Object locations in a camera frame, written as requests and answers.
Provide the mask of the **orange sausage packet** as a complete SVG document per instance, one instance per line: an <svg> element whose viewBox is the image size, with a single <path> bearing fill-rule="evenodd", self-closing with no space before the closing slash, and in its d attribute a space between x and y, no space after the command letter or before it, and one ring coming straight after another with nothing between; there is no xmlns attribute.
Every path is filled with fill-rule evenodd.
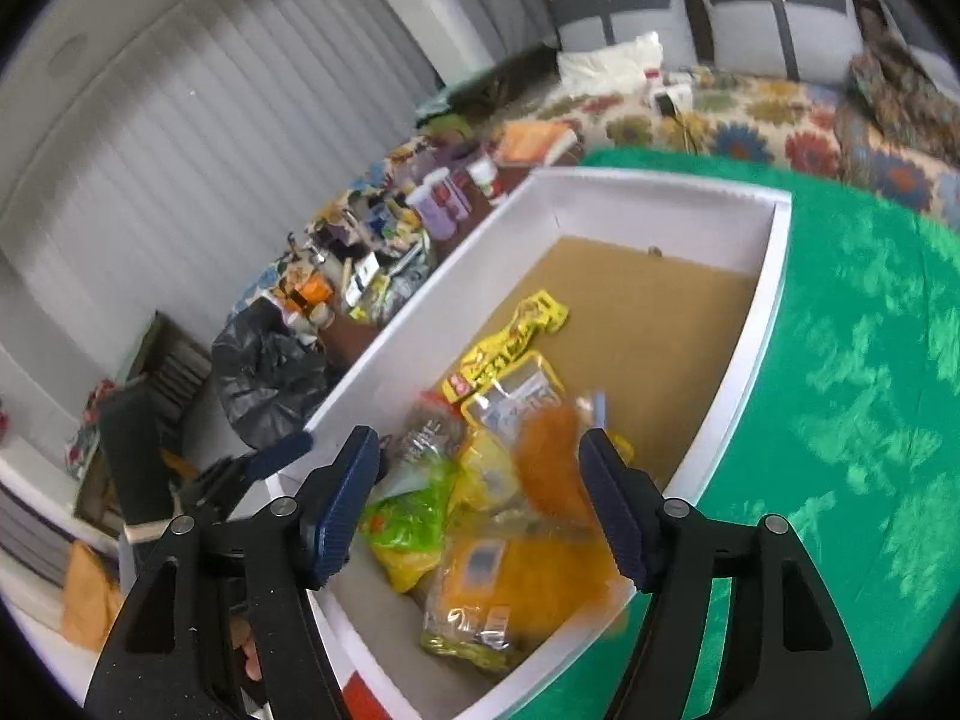
<svg viewBox="0 0 960 720"><path fill-rule="evenodd" d="M523 417L511 453L519 484L535 512L570 527L599 528L579 472L578 447L589 429L605 426L607 398L597 390Z"/></svg>

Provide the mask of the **colourful flower bedspread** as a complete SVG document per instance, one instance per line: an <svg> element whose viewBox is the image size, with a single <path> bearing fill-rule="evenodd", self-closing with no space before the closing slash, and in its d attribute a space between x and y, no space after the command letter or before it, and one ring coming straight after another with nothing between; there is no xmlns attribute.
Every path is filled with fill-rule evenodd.
<svg viewBox="0 0 960 720"><path fill-rule="evenodd" d="M698 68L675 76L692 88L679 114L662 114L652 86L573 96L562 82L513 107L493 127L558 122L586 151L636 148L747 161L843 182L958 227L958 167L890 142L850 80L838 88Z"/></svg>

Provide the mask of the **white storage box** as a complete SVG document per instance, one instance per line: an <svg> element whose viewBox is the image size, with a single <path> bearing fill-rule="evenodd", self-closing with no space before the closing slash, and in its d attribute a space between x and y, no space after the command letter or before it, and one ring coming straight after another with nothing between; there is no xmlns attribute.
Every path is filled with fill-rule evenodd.
<svg viewBox="0 0 960 720"><path fill-rule="evenodd" d="M309 418L314 447L270 481L291 493L355 426L397 433L413 400L521 299L569 310L537 340L665 494L703 496L754 388L779 309L791 199L667 172L532 172L444 260Z"/></svg>

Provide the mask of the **yellow barcode snack pouch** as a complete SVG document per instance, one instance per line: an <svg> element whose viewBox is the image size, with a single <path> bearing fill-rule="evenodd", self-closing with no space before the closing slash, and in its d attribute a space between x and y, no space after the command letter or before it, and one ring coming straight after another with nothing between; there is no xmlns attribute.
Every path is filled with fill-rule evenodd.
<svg viewBox="0 0 960 720"><path fill-rule="evenodd" d="M507 673L573 617L610 613L620 580L596 532L458 533L433 578L420 645Z"/></svg>

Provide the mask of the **grey sofa cushion left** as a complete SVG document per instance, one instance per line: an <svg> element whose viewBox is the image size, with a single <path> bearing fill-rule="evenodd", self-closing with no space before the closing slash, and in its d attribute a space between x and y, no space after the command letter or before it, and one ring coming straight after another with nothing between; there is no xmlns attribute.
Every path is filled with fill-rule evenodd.
<svg viewBox="0 0 960 720"><path fill-rule="evenodd" d="M656 31L664 67L680 70L698 63L685 0L550 0L565 52L592 52L630 43Z"/></svg>

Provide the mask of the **brown mixed snack packet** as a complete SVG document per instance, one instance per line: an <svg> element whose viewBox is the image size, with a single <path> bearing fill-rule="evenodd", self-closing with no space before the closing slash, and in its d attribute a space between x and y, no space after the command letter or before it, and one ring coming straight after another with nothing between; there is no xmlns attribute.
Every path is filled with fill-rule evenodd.
<svg viewBox="0 0 960 720"><path fill-rule="evenodd" d="M467 424L446 397L421 392L407 413L404 426L387 444L394 465L420 458L455 460L466 444Z"/></svg>

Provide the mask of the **green floral tablecloth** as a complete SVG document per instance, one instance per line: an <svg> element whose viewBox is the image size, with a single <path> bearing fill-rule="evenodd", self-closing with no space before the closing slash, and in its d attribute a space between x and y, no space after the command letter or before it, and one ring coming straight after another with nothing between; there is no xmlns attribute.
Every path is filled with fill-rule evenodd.
<svg viewBox="0 0 960 720"><path fill-rule="evenodd" d="M958 596L958 239L838 182L617 148L596 167L751 182L793 197L786 288L754 393L701 498L784 515L882 700Z"/></svg>

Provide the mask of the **green snack packet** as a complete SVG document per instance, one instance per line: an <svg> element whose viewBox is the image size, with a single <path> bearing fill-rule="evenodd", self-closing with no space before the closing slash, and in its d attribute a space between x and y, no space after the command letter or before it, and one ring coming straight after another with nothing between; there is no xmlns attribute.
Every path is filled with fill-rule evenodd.
<svg viewBox="0 0 960 720"><path fill-rule="evenodd" d="M364 507L359 533L395 593L409 592L438 567L457 475L454 461L439 460L428 466L425 488Z"/></svg>

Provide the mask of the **purple bottle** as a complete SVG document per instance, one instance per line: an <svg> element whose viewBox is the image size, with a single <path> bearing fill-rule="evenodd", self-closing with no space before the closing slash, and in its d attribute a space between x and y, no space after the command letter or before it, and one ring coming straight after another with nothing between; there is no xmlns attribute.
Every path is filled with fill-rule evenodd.
<svg viewBox="0 0 960 720"><path fill-rule="evenodd" d="M455 183L448 167L431 171L420 185L407 195L407 206L420 218L428 234L437 241L448 241L469 219L472 207L466 194Z"/></svg>

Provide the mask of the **black garbage bag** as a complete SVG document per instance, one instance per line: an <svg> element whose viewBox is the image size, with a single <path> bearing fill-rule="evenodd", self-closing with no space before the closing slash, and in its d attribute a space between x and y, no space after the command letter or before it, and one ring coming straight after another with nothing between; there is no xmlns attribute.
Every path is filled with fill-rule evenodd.
<svg viewBox="0 0 960 720"><path fill-rule="evenodd" d="M212 364L224 416L251 449L299 433L343 377L324 344L302 343L267 298L226 324L213 341Z"/></svg>

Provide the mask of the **floral patterned cloth heap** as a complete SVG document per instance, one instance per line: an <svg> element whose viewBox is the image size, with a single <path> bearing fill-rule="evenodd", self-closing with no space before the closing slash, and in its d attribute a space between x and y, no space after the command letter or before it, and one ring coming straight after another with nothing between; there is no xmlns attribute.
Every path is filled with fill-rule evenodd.
<svg viewBox="0 0 960 720"><path fill-rule="evenodd" d="M958 167L958 65L910 0L875 0L882 34L850 62L854 93L887 140Z"/></svg>

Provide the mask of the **grey sofa cushion right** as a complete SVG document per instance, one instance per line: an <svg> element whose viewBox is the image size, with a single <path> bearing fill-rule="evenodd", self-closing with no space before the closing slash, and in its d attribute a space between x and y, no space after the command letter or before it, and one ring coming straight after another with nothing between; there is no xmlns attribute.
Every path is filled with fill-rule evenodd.
<svg viewBox="0 0 960 720"><path fill-rule="evenodd" d="M703 0L713 65L737 75L839 86L864 47L853 0Z"/></svg>

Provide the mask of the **white pillow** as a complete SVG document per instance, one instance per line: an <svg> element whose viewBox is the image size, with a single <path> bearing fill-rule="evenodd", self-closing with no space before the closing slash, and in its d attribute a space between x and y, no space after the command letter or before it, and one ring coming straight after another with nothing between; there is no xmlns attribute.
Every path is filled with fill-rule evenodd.
<svg viewBox="0 0 960 720"><path fill-rule="evenodd" d="M657 31L590 52L560 52L556 66L566 93L605 96L647 87L649 73L662 70L664 48Z"/></svg>

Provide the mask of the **yellow red long snack packet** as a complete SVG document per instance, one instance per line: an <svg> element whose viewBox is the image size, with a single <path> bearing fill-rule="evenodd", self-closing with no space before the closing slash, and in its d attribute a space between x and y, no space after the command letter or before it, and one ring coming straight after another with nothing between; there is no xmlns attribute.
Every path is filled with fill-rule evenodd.
<svg viewBox="0 0 960 720"><path fill-rule="evenodd" d="M568 319L566 305L545 289L524 298L505 327L477 341L460 356L441 380L439 392L448 403L457 405L516 362L539 333L560 332Z"/></svg>

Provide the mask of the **grey sofa cushion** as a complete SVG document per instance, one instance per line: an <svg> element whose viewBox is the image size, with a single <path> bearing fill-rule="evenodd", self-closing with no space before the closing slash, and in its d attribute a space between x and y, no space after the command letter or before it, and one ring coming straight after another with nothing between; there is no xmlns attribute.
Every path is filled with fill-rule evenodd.
<svg viewBox="0 0 960 720"><path fill-rule="evenodd" d="M698 63L685 0L550 0L565 52L592 52L630 43L656 31L664 67L680 70Z"/></svg>
<svg viewBox="0 0 960 720"><path fill-rule="evenodd" d="M839 86L864 47L853 0L703 0L713 65L737 75Z"/></svg>

